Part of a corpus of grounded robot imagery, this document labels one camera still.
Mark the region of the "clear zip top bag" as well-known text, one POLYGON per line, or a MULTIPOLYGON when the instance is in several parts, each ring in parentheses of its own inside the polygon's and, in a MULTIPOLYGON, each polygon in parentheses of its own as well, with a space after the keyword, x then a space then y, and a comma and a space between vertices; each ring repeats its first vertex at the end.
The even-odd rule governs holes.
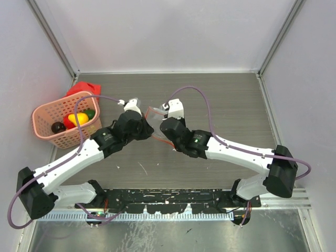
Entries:
POLYGON ((166 115, 167 111, 163 110, 162 108, 149 106, 145 113, 145 118, 148 124, 154 129, 154 132, 152 133, 152 138, 170 145, 175 150, 173 142, 170 141, 160 130, 160 125, 165 119, 166 115))

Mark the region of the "yellow toy pear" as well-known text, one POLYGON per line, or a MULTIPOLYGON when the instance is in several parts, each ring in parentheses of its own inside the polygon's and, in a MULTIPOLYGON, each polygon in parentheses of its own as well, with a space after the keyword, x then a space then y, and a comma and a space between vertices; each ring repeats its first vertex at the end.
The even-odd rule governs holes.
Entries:
POLYGON ((85 113, 77 113, 77 114, 72 113, 68 116, 68 120, 75 126, 77 126, 78 123, 79 125, 87 123, 89 121, 89 117, 85 113))

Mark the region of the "red toy apple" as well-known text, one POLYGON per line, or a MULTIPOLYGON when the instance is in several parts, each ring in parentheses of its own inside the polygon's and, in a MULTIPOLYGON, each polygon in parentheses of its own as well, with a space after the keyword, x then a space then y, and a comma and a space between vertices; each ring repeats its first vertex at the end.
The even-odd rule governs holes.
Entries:
POLYGON ((63 124, 67 130, 73 129, 75 127, 74 123, 69 120, 69 115, 64 116, 63 124))

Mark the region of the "pink plastic basket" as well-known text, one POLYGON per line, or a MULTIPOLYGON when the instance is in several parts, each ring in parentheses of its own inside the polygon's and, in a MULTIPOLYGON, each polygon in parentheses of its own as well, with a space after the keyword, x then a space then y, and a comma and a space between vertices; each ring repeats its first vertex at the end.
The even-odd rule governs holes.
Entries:
POLYGON ((32 127, 35 136, 52 143, 59 149, 67 149, 79 145, 80 134, 76 127, 54 134, 51 131, 51 125, 55 122, 63 123, 64 116, 74 113, 76 102, 83 97, 86 98, 78 104, 77 112, 83 113, 87 109, 96 111, 96 115, 92 120, 81 125, 83 138, 87 139, 97 130, 101 129, 98 100, 92 97, 91 93, 82 91, 36 108, 32 114, 32 127))

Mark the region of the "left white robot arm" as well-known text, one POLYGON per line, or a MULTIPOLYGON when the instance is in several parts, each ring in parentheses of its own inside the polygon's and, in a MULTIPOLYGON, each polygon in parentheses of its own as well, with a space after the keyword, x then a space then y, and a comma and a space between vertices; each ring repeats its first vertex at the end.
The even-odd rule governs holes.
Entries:
POLYGON ((32 171, 18 172, 19 199, 31 219, 39 219, 54 207, 80 203, 103 208, 107 193, 95 180, 64 186, 63 182, 86 167, 119 152, 133 140, 146 140, 154 129, 143 114, 128 110, 112 125, 97 130, 83 145, 56 161, 32 171))

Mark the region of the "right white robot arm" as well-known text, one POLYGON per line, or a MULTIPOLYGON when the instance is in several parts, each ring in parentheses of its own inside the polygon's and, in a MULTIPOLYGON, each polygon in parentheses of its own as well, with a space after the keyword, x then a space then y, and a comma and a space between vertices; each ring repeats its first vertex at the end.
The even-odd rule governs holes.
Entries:
POLYGON ((191 131, 182 119, 175 118, 163 120, 160 131, 178 152, 191 158, 225 161, 255 171, 255 176, 234 182, 229 198, 237 207, 267 193, 282 198, 292 196, 298 165, 285 146, 263 149, 230 142, 207 131, 191 131))

